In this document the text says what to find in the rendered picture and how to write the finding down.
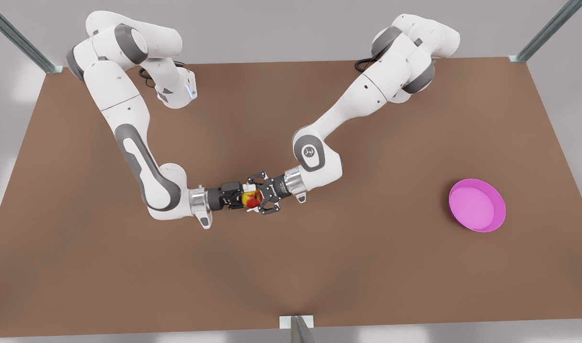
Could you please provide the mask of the pink round plate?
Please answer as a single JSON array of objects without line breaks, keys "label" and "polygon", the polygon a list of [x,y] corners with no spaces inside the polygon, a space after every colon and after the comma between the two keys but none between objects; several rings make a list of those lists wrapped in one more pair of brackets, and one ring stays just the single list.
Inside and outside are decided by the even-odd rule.
[{"label": "pink round plate", "polygon": [[493,232],[506,219],[502,195],[487,182],[464,179],[452,186],[448,197],[452,217],[474,232]]}]

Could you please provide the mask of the silver frame post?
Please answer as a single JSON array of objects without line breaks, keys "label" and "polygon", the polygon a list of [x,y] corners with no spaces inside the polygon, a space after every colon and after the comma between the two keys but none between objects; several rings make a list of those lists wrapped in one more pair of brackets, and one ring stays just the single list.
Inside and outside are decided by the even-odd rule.
[{"label": "silver frame post", "polygon": [[567,0],[541,30],[514,56],[510,63],[526,63],[582,7],[582,0]]},{"label": "silver frame post", "polygon": [[46,74],[59,74],[64,66],[56,66],[38,50],[3,14],[0,13],[0,33]]},{"label": "silver frame post", "polygon": [[313,315],[287,315],[278,318],[280,329],[291,331],[291,343],[316,343],[312,334],[314,328]]}]

